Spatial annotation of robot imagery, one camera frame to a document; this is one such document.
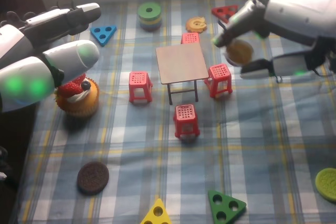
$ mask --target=blue checkered fabric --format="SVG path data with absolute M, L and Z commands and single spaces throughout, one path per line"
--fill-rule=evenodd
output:
M 172 224 L 213 223 L 207 191 L 218 190 L 247 203 L 237 224 L 336 223 L 336 206 L 317 192 L 318 171 L 336 167 L 335 77 L 314 73 L 242 80 L 229 66 L 233 93 L 214 100 L 202 81 L 193 92 L 173 94 L 161 85 L 156 47 L 179 44 L 186 21 L 203 16 L 201 44 L 207 66 L 226 63 L 224 49 L 211 44 L 222 31 L 212 7 L 242 7 L 246 0 L 161 0 L 162 27 L 139 27 L 139 3 L 102 5 L 92 27 L 118 30 L 87 76 L 100 87 L 100 107 L 89 120 L 70 119 L 50 96 L 40 103 L 13 219 L 25 224 L 139 224 L 161 198 Z M 258 58 L 302 49 L 275 35 L 241 37 Z M 89 30 L 57 44 L 94 38 Z M 130 71 L 147 71 L 153 101 L 129 103 Z M 326 67 L 318 69 L 328 74 Z M 175 84 L 172 91 L 192 83 Z M 197 141 L 175 138 L 175 105 L 195 104 Z M 80 168 L 104 162 L 110 172 L 103 192 L 85 197 L 76 189 Z

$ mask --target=miniature plastic stool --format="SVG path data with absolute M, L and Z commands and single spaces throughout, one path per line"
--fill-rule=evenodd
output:
M 174 122 L 175 122 L 175 136 L 180 138 L 181 135 L 195 134 L 198 136 L 200 130 L 198 129 L 197 113 L 192 104 L 179 105 L 175 108 Z M 191 124 L 191 131 L 183 131 L 183 126 Z
M 181 44 L 195 43 L 200 41 L 198 33 L 184 33 L 181 38 Z
M 225 64 L 219 64 L 209 67 L 209 77 L 212 79 L 212 83 L 209 79 L 205 79 L 204 83 L 207 85 L 210 91 L 210 97 L 214 98 L 217 94 L 228 91 L 232 93 L 231 73 Z M 222 81 L 227 81 L 227 87 L 223 90 L 218 90 L 218 84 Z
M 152 87 L 149 75 L 145 71 L 130 72 L 129 89 L 130 89 L 130 102 L 134 100 L 147 100 L 152 101 Z M 144 97 L 136 97 L 134 94 L 135 89 L 143 89 Z

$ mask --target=yellow ring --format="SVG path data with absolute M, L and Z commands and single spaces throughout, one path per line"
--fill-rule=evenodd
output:
M 156 20 L 153 20 L 153 21 L 144 21 L 140 18 L 140 22 L 144 25 L 155 25 L 155 24 L 159 23 L 160 21 L 161 21 L 161 16 L 159 18 L 157 18 Z

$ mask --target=stacked rings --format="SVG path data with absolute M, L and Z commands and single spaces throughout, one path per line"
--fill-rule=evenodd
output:
M 157 3 L 147 2 L 139 6 L 140 27 L 146 31 L 155 31 L 161 26 L 161 7 Z

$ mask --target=robotic arm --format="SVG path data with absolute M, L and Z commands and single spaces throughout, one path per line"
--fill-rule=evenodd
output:
M 214 38 L 217 47 L 254 31 L 262 38 L 274 33 L 307 46 L 307 50 L 260 59 L 244 65 L 243 79 L 293 76 L 315 71 L 326 59 L 336 72 L 336 0 L 249 0 Z
M 95 3 L 53 7 L 37 16 L 28 13 L 25 22 L 15 13 L 7 13 L 8 20 L 0 27 L 0 112 L 38 102 L 90 69 L 98 61 L 99 50 L 89 40 L 70 42 L 42 53 L 40 49 L 86 30 L 100 15 Z

